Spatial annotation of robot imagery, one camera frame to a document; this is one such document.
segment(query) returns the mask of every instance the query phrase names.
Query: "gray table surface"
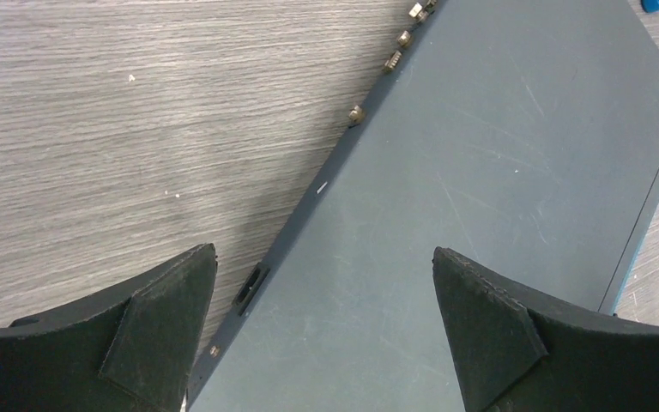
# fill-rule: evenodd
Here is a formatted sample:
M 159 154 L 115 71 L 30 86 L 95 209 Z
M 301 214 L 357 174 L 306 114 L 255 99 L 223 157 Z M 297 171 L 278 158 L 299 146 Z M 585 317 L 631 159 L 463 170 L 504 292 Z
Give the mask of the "gray table surface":
M 0 326 L 214 241 L 208 339 L 411 3 L 0 2 Z M 619 312 L 659 324 L 659 209 Z

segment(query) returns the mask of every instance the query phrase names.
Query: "black port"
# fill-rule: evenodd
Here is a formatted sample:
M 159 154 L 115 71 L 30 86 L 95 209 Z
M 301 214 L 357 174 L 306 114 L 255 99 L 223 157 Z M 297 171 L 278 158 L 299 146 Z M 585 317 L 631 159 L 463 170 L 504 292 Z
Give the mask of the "black port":
M 268 274 L 269 266 L 261 263 L 254 266 L 254 270 L 251 271 L 249 278 L 244 282 L 244 286 L 239 290 L 239 294 L 233 299 L 233 305 L 239 307 L 239 316 L 244 316 L 246 307 L 254 299 L 254 295 L 257 294 L 257 290 L 261 287 L 264 278 Z

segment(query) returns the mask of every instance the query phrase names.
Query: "blue object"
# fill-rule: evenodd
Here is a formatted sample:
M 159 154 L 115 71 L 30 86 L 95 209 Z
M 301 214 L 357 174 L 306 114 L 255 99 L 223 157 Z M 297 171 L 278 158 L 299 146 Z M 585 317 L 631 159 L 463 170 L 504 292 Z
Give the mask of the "blue object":
M 645 13 L 655 13 L 659 11 L 659 0 L 642 0 L 640 3 L 643 5 Z

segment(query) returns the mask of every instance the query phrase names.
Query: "metal enclosure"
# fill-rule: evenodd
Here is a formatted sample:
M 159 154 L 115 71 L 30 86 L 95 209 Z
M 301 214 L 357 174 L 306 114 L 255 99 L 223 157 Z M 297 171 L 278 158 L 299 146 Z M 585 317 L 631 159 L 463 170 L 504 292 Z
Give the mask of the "metal enclosure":
M 191 411 L 463 410 L 438 245 L 614 309 L 659 200 L 659 51 L 627 2 L 442 2 L 414 36 L 197 362 Z

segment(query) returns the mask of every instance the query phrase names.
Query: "white speck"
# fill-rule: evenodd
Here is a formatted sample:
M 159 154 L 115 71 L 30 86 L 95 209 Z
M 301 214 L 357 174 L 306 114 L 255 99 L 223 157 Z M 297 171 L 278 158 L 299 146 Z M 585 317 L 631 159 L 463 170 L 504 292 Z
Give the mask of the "white speck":
M 322 185 L 319 186 L 319 189 L 317 189 L 317 194 L 321 193 L 326 186 L 327 186 L 327 182 L 322 183 Z

